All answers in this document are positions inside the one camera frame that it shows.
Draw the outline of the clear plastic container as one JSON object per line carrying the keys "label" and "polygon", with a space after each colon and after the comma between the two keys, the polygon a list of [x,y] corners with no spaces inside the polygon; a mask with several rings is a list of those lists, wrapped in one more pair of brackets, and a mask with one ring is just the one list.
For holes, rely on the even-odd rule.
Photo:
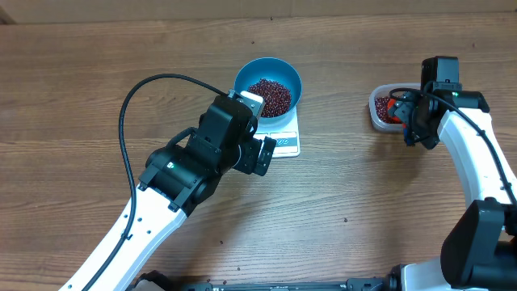
{"label": "clear plastic container", "polygon": [[385,97],[389,95],[389,92],[392,89],[407,87],[411,89],[419,89],[419,83],[394,83],[394,84],[386,84],[377,87],[369,97],[368,106],[370,111],[370,116],[372,120],[373,128],[382,133],[402,133],[403,126],[401,124],[389,124],[385,123],[380,119],[377,114],[375,101],[378,98]]}

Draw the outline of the blue bowl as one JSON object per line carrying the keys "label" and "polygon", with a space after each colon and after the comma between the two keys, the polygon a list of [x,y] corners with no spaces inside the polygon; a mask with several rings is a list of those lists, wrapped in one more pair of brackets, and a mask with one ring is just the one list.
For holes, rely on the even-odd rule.
{"label": "blue bowl", "polygon": [[292,94],[289,111],[296,108],[301,99],[303,84],[300,74],[291,64],[274,57],[255,59],[238,71],[233,88],[236,91],[248,91],[248,87],[257,83],[261,78],[286,86]]}

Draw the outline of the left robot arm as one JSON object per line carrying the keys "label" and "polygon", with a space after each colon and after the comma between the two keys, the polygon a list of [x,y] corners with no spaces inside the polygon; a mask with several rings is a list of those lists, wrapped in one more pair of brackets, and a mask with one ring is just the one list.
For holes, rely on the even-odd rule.
{"label": "left robot arm", "polygon": [[198,128],[155,150],[135,198],[62,288],[126,289],[162,242],[215,192],[225,172],[265,175],[276,142],[254,138],[263,108],[263,98],[247,91],[219,95]]}

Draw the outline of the red beans in bowl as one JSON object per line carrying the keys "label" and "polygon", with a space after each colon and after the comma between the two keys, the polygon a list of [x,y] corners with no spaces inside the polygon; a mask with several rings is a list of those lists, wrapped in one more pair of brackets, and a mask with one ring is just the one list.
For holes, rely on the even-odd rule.
{"label": "red beans in bowl", "polygon": [[291,91],[279,82],[261,78],[257,83],[250,85],[248,91],[263,97],[262,117],[281,116],[288,112],[291,107]]}

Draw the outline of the orange measuring scoop blue handle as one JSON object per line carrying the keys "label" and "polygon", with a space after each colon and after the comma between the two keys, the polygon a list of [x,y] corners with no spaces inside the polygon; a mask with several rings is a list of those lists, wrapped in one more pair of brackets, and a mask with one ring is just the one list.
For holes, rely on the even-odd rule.
{"label": "orange measuring scoop blue handle", "polygon": [[408,146],[414,146],[414,137],[410,127],[410,118],[414,106],[412,103],[399,99],[391,99],[388,102],[387,113],[391,121],[401,124],[403,128],[404,142]]}

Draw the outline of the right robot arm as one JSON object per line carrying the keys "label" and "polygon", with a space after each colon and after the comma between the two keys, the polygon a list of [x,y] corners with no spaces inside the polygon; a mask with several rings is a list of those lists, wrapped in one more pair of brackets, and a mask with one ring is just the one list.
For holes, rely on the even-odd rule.
{"label": "right robot arm", "polygon": [[437,259],[396,267],[387,290],[514,290],[516,176],[494,135],[490,107],[466,91],[456,57],[422,62],[418,89],[389,92],[389,116],[400,120],[408,146],[443,143],[464,191],[466,210]]}

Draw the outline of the white kitchen scale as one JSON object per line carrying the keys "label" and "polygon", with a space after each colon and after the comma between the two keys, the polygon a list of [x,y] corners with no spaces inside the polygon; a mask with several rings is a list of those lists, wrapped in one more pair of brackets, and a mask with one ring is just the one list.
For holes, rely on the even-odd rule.
{"label": "white kitchen scale", "polygon": [[254,138],[263,140],[269,137],[276,140],[273,158],[294,158],[301,153],[300,132],[297,110],[291,109],[282,116],[258,120],[258,130]]}

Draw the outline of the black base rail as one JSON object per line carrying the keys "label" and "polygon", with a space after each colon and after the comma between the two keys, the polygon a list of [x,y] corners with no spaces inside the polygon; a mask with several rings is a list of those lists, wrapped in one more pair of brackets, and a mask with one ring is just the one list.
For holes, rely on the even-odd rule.
{"label": "black base rail", "polygon": [[389,274],[386,277],[350,278],[337,282],[298,282],[267,284],[213,284],[210,280],[194,282],[172,279],[158,271],[142,274],[127,287],[129,291],[402,291],[400,278]]}

